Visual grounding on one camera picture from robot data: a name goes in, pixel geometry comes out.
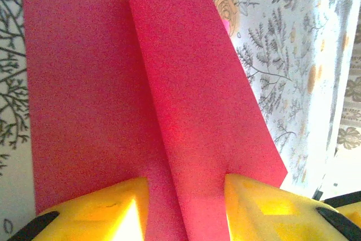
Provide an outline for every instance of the yellow plastic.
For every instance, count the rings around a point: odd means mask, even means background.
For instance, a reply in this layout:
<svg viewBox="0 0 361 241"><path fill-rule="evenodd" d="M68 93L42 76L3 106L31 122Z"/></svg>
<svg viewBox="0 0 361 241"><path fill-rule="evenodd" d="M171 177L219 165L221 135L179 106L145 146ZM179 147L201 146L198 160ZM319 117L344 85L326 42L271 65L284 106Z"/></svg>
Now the yellow plastic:
<svg viewBox="0 0 361 241"><path fill-rule="evenodd" d="M66 201L43 212L60 214L34 241L142 241L148 199L147 179L136 178Z"/></svg>
<svg viewBox="0 0 361 241"><path fill-rule="evenodd" d="M361 201L337 207L336 209L361 228Z"/></svg>
<svg viewBox="0 0 361 241"><path fill-rule="evenodd" d="M322 202L237 174L226 175L224 196L231 241L347 240L316 211L335 211Z"/></svg>

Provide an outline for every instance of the yellow object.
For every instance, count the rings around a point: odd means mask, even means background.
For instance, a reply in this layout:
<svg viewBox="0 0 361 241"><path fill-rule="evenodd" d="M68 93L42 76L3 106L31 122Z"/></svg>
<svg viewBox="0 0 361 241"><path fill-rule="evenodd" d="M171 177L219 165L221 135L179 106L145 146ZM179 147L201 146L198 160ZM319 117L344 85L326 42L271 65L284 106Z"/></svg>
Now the yellow object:
<svg viewBox="0 0 361 241"><path fill-rule="evenodd" d="M226 175L224 196L231 241L347 240L317 212L336 211L320 201L237 174ZM360 213L349 215L360 225Z"/></svg>
<svg viewBox="0 0 361 241"><path fill-rule="evenodd" d="M148 199L147 179L136 178L66 201L43 212L60 214L34 241L144 240Z"/></svg>
<svg viewBox="0 0 361 241"><path fill-rule="evenodd" d="M350 221L361 227L361 201L336 208Z"/></svg>

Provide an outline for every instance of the red paper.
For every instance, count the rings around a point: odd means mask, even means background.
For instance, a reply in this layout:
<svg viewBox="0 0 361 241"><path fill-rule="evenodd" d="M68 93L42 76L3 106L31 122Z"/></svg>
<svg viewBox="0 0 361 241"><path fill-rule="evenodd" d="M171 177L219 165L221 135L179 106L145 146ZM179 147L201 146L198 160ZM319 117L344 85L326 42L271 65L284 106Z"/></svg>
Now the red paper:
<svg viewBox="0 0 361 241"><path fill-rule="evenodd" d="M127 0L24 0L36 210L148 177L147 240L186 240Z"/></svg>
<svg viewBox="0 0 361 241"><path fill-rule="evenodd" d="M189 240L229 240L224 175L286 170L212 0L130 0Z"/></svg>

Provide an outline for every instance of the orange flower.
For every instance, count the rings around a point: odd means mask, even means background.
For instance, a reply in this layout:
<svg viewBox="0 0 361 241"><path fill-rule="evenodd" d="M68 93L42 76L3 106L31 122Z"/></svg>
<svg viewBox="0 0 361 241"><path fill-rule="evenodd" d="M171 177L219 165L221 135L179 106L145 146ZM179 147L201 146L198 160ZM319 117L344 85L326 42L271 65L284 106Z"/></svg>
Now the orange flower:
<svg viewBox="0 0 361 241"><path fill-rule="evenodd" d="M230 24L228 35L232 36L237 23L237 0L213 0L222 20L227 20Z"/></svg>

